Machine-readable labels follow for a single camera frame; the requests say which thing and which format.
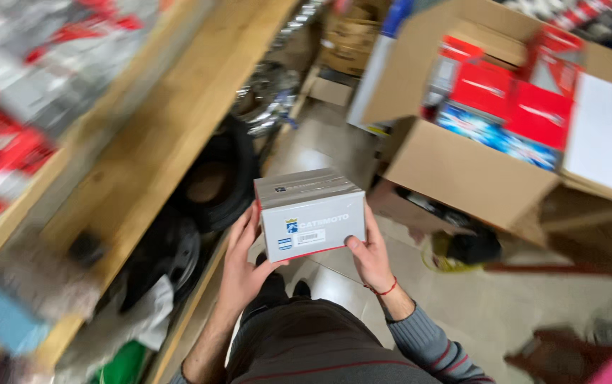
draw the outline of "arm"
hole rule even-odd
[[[268,275],[287,264],[266,261],[255,266],[247,261],[247,252],[258,233],[259,209],[254,202],[230,229],[216,307],[182,363],[182,377],[174,377],[172,384],[184,384],[183,378],[192,384],[219,383],[225,377],[223,363],[237,319]]]
[[[365,225],[368,241],[364,244],[352,236],[346,240],[346,246],[354,254],[361,279],[376,292],[387,292],[394,285],[394,275],[384,239],[367,204]],[[460,344],[448,340],[446,333],[399,285],[377,298],[387,314],[391,335],[407,359],[447,384],[494,382],[472,362]]]

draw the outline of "gray sweater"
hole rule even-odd
[[[304,300],[249,319],[232,345],[227,382],[494,383],[417,307],[387,325],[400,351],[385,349],[349,311]],[[180,373],[171,384],[185,384]]]

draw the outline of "red string bracelet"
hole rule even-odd
[[[364,287],[366,287],[367,289],[371,290],[372,293],[375,293],[378,296],[384,296],[387,293],[391,292],[394,290],[394,288],[396,288],[396,284],[398,284],[398,279],[396,278],[396,276],[394,276],[394,284],[391,286],[391,288],[387,291],[387,292],[383,292],[383,293],[379,293],[375,290],[375,288],[372,288],[371,286],[369,286],[368,284],[363,284]]]

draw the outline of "person's left hand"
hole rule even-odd
[[[229,242],[225,252],[225,267],[217,308],[239,316],[256,297],[268,275],[288,261],[263,262],[255,266],[247,261],[247,252],[259,235],[259,207],[254,201],[230,228]]]

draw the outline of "metal part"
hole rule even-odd
[[[301,6],[299,13],[297,13],[291,21],[285,24],[277,33],[277,36],[273,40],[273,45],[270,50],[279,50],[285,47],[285,43],[290,39],[292,34],[304,25],[309,24],[315,19],[315,15],[320,11],[320,8],[325,4],[326,0],[308,0],[304,5]]]
[[[296,71],[278,62],[260,62],[249,81],[237,91],[230,113],[247,124],[250,136],[267,135],[288,120],[298,85]]]

